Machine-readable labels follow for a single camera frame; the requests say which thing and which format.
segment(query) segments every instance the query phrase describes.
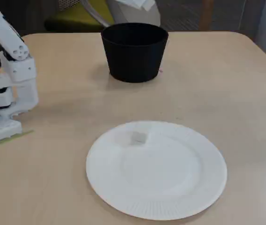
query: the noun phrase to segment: white robotic arm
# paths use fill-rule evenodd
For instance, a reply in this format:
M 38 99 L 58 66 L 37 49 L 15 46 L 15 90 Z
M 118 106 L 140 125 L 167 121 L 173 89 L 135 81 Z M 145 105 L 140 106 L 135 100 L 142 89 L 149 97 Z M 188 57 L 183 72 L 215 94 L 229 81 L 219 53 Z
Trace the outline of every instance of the white robotic arm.
M 0 12 L 0 61 L 4 73 L 0 74 L 0 121 L 12 122 L 12 116 L 32 109 L 38 103 L 36 67 L 28 47 Z M 16 87 L 17 98 L 13 98 Z M 6 132 L 0 139 L 17 132 Z

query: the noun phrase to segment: green chair seat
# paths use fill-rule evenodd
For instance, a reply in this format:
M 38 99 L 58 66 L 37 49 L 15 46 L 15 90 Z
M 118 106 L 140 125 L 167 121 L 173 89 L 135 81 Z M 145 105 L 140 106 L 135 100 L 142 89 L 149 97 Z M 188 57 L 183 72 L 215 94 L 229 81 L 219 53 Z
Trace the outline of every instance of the green chair seat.
M 105 20 L 113 23 L 105 0 L 89 0 L 89 2 Z M 51 32 L 100 32 L 103 29 L 81 3 L 49 17 L 44 25 L 47 31 Z

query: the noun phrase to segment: white paper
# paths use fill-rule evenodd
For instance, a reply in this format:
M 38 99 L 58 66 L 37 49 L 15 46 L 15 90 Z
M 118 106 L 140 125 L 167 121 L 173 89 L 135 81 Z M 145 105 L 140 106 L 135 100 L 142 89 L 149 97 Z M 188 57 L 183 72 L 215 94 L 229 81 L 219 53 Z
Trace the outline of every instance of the white paper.
M 138 5 L 135 4 L 134 0 L 115 0 L 115 1 L 123 3 L 123 4 L 127 5 L 127 6 L 134 7 L 136 9 L 141 9 L 141 7 L 139 7 Z
M 137 9 L 141 9 L 145 4 L 145 2 L 147 2 L 148 0 L 116 0 L 116 1 Z
M 155 0 L 146 0 L 145 3 L 143 3 L 142 7 L 149 11 L 155 4 Z

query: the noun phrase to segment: beige table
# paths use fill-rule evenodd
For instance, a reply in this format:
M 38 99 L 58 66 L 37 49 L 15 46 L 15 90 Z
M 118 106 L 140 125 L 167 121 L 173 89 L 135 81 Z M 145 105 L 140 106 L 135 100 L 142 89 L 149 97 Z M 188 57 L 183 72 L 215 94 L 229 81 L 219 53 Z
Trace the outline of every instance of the beige table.
M 128 84 L 108 76 L 99 34 L 25 38 L 38 68 L 39 105 L 18 119 L 34 132 L 0 145 L 0 225 L 265 225 L 266 55 L 229 32 L 171 33 L 163 73 Z M 103 132 L 165 120 L 211 140 L 228 165 L 223 195 L 191 218 L 155 222 L 105 204 L 85 157 Z

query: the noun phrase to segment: paper plate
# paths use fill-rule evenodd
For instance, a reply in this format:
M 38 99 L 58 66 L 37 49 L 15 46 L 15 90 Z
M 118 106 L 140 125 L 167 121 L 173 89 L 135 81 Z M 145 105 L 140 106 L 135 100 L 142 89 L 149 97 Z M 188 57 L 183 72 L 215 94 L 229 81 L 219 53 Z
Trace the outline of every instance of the paper plate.
M 207 138 L 158 121 L 131 122 L 103 134 L 89 151 L 86 173 L 110 206 L 151 220 L 205 210 L 227 181 L 224 158 Z

